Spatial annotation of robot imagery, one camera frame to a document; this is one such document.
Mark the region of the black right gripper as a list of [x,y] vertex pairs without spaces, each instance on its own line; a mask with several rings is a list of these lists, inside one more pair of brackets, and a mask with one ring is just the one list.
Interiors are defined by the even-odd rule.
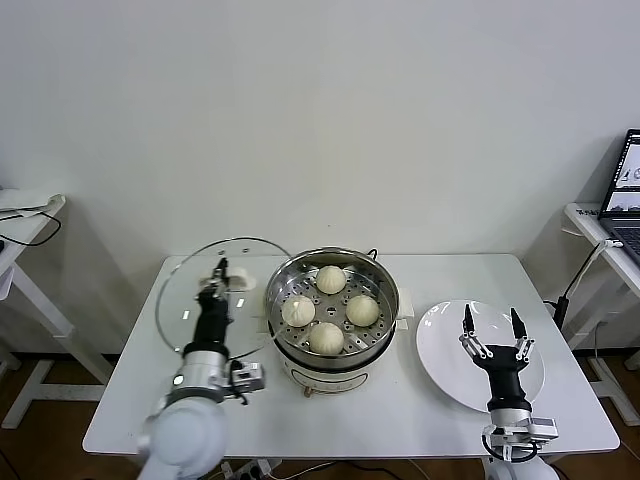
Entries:
[[528,336],[525,323],[515,308],[511,309],[510,314],[515,346],[486,346],[475,333],[470,305],[465,305],[463,332],[459,341],[472,359],[477,358],[477,366],[488,376],[491,392],[491,398],[487,403],[489,411],[530,410],[530,403],[520,384],[519,373],[527,366],[525,361],[530,360],[535,340]]

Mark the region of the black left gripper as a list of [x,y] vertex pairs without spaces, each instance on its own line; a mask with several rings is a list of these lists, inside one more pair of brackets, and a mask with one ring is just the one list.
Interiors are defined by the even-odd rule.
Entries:
[[228,259],[222,257],[213,270],[213,279],[199,282],[197,302],[200,315],[196,322],[192,341],[187,345],[187,353],[209,351],[228,354],[226,346],[227,328],[230,322],[228,301],[221,297],[224,287],[229,285],[227,274]]

